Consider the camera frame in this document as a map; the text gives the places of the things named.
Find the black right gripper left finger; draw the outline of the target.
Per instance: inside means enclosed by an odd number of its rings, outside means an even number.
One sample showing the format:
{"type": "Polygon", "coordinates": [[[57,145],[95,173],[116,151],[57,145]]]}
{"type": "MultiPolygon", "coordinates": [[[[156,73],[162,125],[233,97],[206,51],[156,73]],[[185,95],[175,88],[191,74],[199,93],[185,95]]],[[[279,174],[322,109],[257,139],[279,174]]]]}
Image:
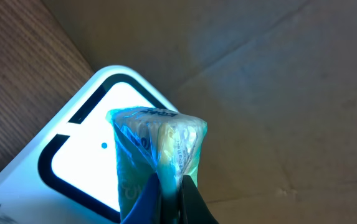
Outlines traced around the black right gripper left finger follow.
{"type": "Polygon", "coordinates": [[[152,174],[141,195],[121,224],[155,224],[159,223],[160,186],[157,174],[152,174]]]}

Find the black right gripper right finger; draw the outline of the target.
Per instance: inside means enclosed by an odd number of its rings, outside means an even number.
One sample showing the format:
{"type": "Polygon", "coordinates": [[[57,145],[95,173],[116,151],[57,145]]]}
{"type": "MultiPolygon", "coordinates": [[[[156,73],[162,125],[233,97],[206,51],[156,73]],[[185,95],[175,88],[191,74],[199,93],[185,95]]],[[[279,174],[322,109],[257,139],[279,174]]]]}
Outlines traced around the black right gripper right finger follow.
{"type": "Polygon", "coordinates": [[[179,224],[218,224],[189,175],[179,189],[179,224]]]}

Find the Kleenex tissue pack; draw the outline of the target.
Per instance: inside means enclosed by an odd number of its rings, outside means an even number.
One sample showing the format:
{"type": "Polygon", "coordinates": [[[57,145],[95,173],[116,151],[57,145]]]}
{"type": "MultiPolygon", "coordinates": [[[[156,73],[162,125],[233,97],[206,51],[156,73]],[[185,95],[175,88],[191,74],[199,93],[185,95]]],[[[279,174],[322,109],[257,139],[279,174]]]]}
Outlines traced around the Kleenex tissue pack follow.
{"type": "Polygon", "coordinates": [[[106,119],[114,130],[120,217],[128,216],[150,175],[157,174],[161,208],[156,215],[167,223],[177,223],[181,181],[184,175],[198,180],[207,123],[148,107],[110,110],[106,119]]]}

